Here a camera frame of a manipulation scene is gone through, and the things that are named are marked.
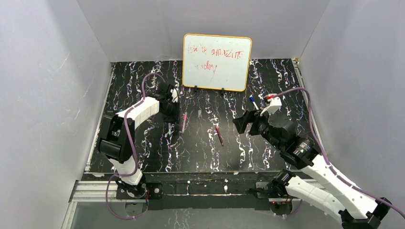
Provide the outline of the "blue capped pen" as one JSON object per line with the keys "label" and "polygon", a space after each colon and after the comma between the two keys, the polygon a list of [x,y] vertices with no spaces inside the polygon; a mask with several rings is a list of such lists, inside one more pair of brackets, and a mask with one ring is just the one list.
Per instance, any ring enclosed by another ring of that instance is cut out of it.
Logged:
{"label": "blue capped pen", "polygon": [[251,103],[253,104],[254,108],[255,108],[256,110],[259,110],[259,107],[258,107],[258,105],[256,104],[254,97],[253,97],[253,96],[250,96],[249,99],[250,99]]}

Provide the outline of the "dark pink pen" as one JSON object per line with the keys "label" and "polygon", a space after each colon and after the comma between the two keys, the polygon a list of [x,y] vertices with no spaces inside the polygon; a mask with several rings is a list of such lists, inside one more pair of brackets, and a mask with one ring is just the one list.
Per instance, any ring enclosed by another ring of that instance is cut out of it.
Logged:
{"label": "dark pink pen", "polygon": [[223,138],[222,138],[222,136],[220,134],[220,130],[219,130],[218,125],[215,125],[214,127],[215,127],[216,133],[218,135],[221,146],[224,146],[224,141],[223,141]]}

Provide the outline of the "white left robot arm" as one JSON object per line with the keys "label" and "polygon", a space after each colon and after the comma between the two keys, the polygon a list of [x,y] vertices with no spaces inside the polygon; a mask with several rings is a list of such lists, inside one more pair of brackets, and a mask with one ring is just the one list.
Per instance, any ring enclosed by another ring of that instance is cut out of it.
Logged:
{"label": "white left robot arm", "polygon": [[179,122],[179,93],[174,85],[161,83],[155,92],[126,110],[102,118],[96,149],[113,164],[119,178],[128,185],[138,185],[143,176],[135,149],[135,130],[157,114],[161,114],[166,123]]}

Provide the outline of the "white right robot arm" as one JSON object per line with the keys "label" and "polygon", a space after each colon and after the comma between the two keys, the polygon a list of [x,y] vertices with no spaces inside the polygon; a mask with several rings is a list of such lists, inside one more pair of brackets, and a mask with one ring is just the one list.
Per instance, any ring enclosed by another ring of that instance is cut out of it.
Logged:
{"label": "white right robot arm", "polygon": [[250,124],[250,135],[262,136],[288,164],[323,186],[320,189],[283,169],[268,184],[268,193],[300,198],[333,217],[344,229],[376,229],[392,208],[386,198],[371,197],[362,193],[356,184],[344,181],[327,164],[318,146],[297,134],[296,122],[251,110],[233,119],[233,123],[240,134]]}

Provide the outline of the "yellow framed whiteboard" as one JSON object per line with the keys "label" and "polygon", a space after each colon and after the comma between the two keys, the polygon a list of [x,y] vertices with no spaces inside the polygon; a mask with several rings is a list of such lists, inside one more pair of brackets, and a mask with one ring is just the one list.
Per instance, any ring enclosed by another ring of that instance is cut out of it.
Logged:
{"label": "yellow framed whiteboard", "polygon": [[185,34],[182,85],[243,92],[251,50],[252,40],[248,37]]}

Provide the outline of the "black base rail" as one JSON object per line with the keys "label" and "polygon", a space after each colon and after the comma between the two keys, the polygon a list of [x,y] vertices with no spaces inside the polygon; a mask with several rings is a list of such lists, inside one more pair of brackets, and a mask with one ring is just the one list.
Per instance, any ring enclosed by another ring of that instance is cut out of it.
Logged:
{"label": "black base rail", "polygon": [[297,197],[278,195],[272,189],[277,172],[193,172],[151,173],[140,184],[130,187],[116,182],[118,200],[145,203],[149,210],[226,209],[254,210],[289,214],[300,204]]}

